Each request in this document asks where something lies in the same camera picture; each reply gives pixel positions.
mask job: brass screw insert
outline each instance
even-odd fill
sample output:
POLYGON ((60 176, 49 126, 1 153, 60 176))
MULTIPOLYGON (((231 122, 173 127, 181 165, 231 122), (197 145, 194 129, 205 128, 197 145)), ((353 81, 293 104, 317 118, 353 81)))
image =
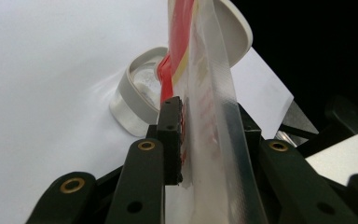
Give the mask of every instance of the brass screw insert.
POLYGON ((280 152, 284 152, 289 149, 289 147, 286 144, 281 142, 270 142, 269 147, 280 152))
POLYGON ((138 144, 138 148, 144 151, 148 151, 151 150, 153 148, 155 148, 155 144, 154 142, 150 142, 150 141, 143 141, 140 144, 138 144))
POLYGON ((60 191, 66 194, 73 193, 82 189, 85 183, 83 178, 70 178, 61 184, 60 191))

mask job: plastic bag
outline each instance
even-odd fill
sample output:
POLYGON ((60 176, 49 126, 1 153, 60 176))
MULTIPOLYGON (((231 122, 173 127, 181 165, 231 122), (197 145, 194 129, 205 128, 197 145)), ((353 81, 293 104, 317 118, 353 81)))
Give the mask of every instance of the plastic bag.
POLYGON ((161 100, 180 96, 186 123, 184 182, 166 188, 166 221, 265 223, 213 1, 169 1, 169 14, 161 100))

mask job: white surface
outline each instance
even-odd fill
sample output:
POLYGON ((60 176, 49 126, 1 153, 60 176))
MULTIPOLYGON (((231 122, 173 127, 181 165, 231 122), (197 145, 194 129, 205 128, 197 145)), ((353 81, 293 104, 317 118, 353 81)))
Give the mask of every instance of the white surface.
MULTIPOLYGON (((0 223, 24 223, 61 175, 122 165, 135 138, 109 101, 133 58, 168 45, 167 20, 165 0, 0 1, 0 223)), ((276 132, 288 105, 270 102, 290 93, 252 51, 232 73, 263 135, 276 132)))
POLYGON ((307 158, 318 172, 344 186, 358 174, 358 134, 307 158))
POLYGON ((261 128, 263 137, 274 138, 293 95, 253 48, 231 73, 238 102, 261 128))

